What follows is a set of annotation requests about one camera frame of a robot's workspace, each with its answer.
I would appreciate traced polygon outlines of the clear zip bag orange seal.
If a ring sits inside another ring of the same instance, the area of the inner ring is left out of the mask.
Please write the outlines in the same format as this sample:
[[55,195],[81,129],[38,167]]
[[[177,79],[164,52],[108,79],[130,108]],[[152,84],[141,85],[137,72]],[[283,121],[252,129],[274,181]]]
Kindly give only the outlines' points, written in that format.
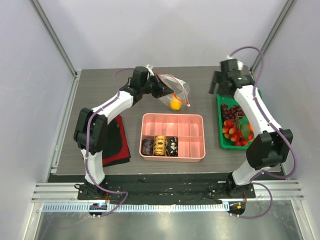
[[190,101],[188,99],[188,95],[190,92],[190,85],[188,83],[170,74],[157,72],[157,75],[168,87],[170,87],[174,91],[173,94],[169,94],[159,98],[159,100],[164,105],[170,108],[170,101],[179,101],[181,102],[182,107],[191,106]]

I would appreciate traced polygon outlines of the yellow orange fake fruit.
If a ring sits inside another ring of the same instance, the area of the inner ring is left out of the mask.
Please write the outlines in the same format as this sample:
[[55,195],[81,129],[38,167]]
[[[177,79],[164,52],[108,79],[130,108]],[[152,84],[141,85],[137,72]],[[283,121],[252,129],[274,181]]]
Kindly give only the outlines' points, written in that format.
[[182,108],[182,103],[180,101],[170,101],[169,102],[169,107],[173,111],[179,111]]

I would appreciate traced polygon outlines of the purple fake grape bunch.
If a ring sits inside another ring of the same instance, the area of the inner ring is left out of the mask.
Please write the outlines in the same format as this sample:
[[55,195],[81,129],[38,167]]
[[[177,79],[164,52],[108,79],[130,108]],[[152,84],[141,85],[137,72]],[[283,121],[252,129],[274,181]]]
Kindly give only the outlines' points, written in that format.
[[239,105],[232,105],[229,107],[227,104],[220,105],[220,115],[222,120],[234,120],[236,118],[242,119],[245,116],[243,109]]

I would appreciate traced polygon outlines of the orange fake orange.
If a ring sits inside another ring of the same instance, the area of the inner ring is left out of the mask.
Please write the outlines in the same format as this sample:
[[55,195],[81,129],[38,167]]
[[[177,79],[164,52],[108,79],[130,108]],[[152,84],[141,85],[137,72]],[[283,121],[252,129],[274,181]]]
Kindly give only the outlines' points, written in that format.
[[253,130],[253,127],[252,127],[251,123],[248,123],[247,125],[248,125],[248,127],[249,127],[249,129],[250,129],[250,132],[251,132],[251,133],[254,133],[254,130]]

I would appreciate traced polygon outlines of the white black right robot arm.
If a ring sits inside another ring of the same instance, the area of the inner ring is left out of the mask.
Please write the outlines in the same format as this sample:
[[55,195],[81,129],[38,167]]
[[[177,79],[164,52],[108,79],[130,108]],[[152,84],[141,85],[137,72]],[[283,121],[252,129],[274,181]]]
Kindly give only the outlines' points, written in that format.
[[220,70],[213,73],[210,93],[214,90],[224,97],[232,97],[244,111],[252,125],[254,140],[247,148],[246,160],[226,179],[225,191],[233,198],[247,190],[260,174],[287,160],[293,133],[283,129],[265,106],[250,75],[242,75],[235,58],[220,62]]

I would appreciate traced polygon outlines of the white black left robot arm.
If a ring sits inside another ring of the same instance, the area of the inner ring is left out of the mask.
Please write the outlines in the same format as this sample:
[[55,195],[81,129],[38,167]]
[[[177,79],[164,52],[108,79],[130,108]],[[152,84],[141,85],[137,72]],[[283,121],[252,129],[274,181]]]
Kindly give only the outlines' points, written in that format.
[[91,184],[89,194],[97,200],[102,199],[107,192],[106,186],[102,184],[105,179],[102,155],[109,124],[140,101],[143,95],[151,94],[158,99],[174,92],[149,65],[137,66],[132,71],[127,83],[118,88],[112,98],[97,107],[83,108],[78,115],[73,139],[84,160],[85,180]]

